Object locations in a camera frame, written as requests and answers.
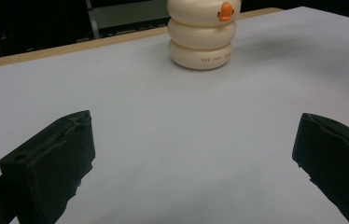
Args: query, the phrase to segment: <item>wooden table edge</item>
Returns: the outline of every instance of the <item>wooden table edge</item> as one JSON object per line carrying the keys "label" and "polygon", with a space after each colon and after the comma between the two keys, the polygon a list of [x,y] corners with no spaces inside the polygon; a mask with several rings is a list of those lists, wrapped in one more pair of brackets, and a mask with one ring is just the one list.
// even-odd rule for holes
{"label": "wooden table edge", "polygon": [[[283,10],[277,7],[267,7],[259,10],[242,12],[238,15],[236,19],[241,20],[241,19],[261,16],[265,14],[270,14],[278,11],[283,11]],[[166,27],[161,27],[161,28],[156,28],[151,30],[130,33],[126,35],[115,35],[107,38],[60,46],[52,49],[41,49],[41,50],[32,51],[32,52],[9,55],[5,57],[0,57],[0,66],[12,64],[12,63],[26,62],[26,61],[46,58],[50,56],[62,55],[66,53],[77,52],[84,49],[99,48],[107,45],[141,39],[141,38],[145,38],[153,35],[163,35],[163,34],[166,34],[167,32],[168,31]]]}

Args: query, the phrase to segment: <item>white cylindrical object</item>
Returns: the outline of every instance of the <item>white cylindrical object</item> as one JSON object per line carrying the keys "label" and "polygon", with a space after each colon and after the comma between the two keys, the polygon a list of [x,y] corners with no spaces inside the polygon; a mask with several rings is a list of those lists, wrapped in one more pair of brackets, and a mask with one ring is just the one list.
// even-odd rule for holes
{"label": "white cylindrical object", "polygon": [[[233,14],[222,14],[225,3],[231,5]],[[241,11],[240,0],[168,0],[168,12],[173,19],[184,24],[194,26],[219,26],[234,20]],[[217,18],[227,17],[227,21],[220,21]]]}
{"label": "white cylindrical object", "polygon": [[195,27],[182,24],[173,19],[169,20],[168,31],[172,40],[189,49],[218,49],[233,39],[236,34],[236,23],[221,26]]}
{"label": "white cylindrical object", "polygon": [[169,43],[169,54],[175,63],[191,69],[217,68],[230,59],[231,43],[220,49],[187,49],[177,45],[173,40]]}

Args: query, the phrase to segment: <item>white table surface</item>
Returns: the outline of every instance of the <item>white table surface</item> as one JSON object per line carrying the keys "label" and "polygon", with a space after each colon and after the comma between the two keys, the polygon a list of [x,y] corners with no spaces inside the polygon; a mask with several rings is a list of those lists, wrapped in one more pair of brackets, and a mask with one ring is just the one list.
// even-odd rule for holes
{"label": "white table surface", "polygon": [[1,66],[0,159],[89,109],[97,157],[58,223],[347,223],[291,152],[303,112],[349,126],[349,18],[237,27],[208,72],[172,63],[168,35]]}

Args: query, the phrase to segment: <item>dark background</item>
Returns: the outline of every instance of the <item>dark background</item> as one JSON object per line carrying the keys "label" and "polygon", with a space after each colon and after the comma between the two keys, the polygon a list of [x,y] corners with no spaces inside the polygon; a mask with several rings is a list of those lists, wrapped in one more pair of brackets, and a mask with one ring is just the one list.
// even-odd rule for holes
{"label": "dark background", "polygon": [[[91,0],[93,7],[147,0]],[[242,11],[312,7],[349,17],[349,0],[244,0]],[[85,0],[0,0],[0,57],[91,38]]]}

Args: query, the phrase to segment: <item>white ring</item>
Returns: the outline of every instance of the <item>white ring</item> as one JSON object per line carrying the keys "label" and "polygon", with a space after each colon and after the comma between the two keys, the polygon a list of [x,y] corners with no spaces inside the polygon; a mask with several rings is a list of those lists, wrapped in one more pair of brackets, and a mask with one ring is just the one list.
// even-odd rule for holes
{"label": "white ring", "polygon": [[236,23],[232,21],[218,27],[195,27],[181,24],[173,19],[168,23],[173,41],[190,49],[219,49],[230,43],[236,34]]}
{"label": "white ring", "polygon": [[172,18],[184,24],[195,26],[218,26],[230,21],[220,21],[217,13],[223,4],[233,8],[231,19],[234,20],[241,10],[240,0],[168,0],[167,9]]}
{"label": "white ring", "polygon": [[222,49],[213,50],[186,49],[177,45],[173,40],[169,43],[169,56],[171,59],[175,63],[191,69],[217,68],[230,59],[231,53],[231,43]]}

